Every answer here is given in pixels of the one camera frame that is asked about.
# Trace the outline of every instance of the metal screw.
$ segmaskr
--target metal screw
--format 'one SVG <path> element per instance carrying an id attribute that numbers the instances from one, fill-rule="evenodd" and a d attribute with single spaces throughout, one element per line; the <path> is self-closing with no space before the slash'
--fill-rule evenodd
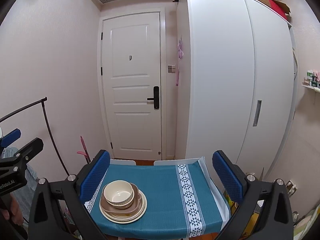
<path id="1" fill-rule="evenodd" d="M 256 177 L 253 176 L 253 175 L 251 175 L 251 174 L 249 174 L 249 175 L 247 176 L 247 179 L 248 179 L 248 181 L 255 181 L 255 180 L 256 180 Z"/>
<path id="2" fill-rule="evenodd" d="M 292 213 L 292 220 L 293 220 L 293 222 L 294 222 L 294 223 L 297 222 L 298 219 L 299 219 L 299 213 L 298 213 L 297 211 L 293 212 L 293 213 Z"/>
<path id="3" fill-rule="evenodd" d="M 45 183 L 45 178 L 39 179 L 39 184 L 43 185 Z"/>
<path id="4" fill-rule="evenodd" d="M 282 179 L 277 179 L 277 183 L 278 183 L 279 185 L 283 185 L 283 184 L 284 184 L 284 182 L 283 182 Z"/>
<path id="5" fill-rule="evenodd" d="M 69 181 L 74 181 L 76 179 L 76 176 L 74 174 L 71 174 L 68 176 Z"/>

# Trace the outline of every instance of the wooden floor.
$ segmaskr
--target wooden floor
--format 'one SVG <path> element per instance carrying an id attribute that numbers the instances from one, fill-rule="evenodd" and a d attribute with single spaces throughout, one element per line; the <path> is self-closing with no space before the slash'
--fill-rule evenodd
<path id="1" fill-rule="evenodd" d="M 153 163 L 155 161 L 143 161 L 143 160 L 130 160 L 130 161 L 135 161 L 138 166 L 153 166 Z"/>

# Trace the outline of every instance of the blue gripper pad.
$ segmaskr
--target blue gripper pad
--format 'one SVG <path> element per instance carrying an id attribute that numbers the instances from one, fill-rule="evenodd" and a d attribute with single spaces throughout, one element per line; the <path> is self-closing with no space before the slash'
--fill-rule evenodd
<path id="1" fill-rule="evenodd" d="M 100 150 L 92 162 L 85 165 L 79 172 L 78 178 L 81 185 L 78 189 L 80 190 L 79 198 L 82 204 L 92 199 L 92 196 L 109 168 L 109 165 L 110 154 L 105 150 Z"/>
<path id="2" fill-rule="evenodd" d="M 246 192 L 244 173 L 239 173 L 223 151 L 217 151 L 212 156 L 212 165 L 231 200 L 240 204 Z"/>
<path id="3" fill-rule="evenodd" d="M 14 143 L 21 137 L 21 132 L 19 129 L 14 129 L 12 132 L 8 133 L 4 137 L 1 138 L 0 146 L 2 148 L 7 148 L 9 145 Z"/>

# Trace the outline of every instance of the door handle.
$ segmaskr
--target door handle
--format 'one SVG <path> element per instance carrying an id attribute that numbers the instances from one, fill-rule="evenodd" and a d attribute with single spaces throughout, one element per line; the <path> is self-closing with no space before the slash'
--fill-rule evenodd
<path id="1" fill-rule="evenodd" d="M 261 103 L 262 103 L 262 100 L 258 100 L 256 114 L 255 114 L 254 120 L 253 120 L 253 127 L 258 125 L 258 120 L 259 120 L 260 110 L 261 110 Z"/>
<path id="2" fill-rule="evenodd" d="M 147 98 L 148 101 L 153 101 L 153 106 L 155 109 L 160 108 L 160 95 L 159 95 L 159 87 L 153 87 L 153 98 Z"/>

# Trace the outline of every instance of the person's hand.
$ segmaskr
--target person's hand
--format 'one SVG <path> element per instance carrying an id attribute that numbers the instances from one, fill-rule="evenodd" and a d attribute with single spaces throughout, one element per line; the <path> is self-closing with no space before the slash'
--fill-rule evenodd
<path id="1" fill-rule="evenodd" d="M 22 212 L 20 210 L 19 204 L 16 201 L 16 199 L 11 196 L 11 207 L 10 207 L 11 213 L 12 213 L 12 217 L 11 220 L 13 223 L 15 223 L 16 225 L 21 226 L 23 224 L 23 215 Z M 4 219 L 9 220 L 10 219 L 10 215 L 9 212 L 7 210 L 3 210 L 1 209 L 1 213 L 4 217 Z"/>

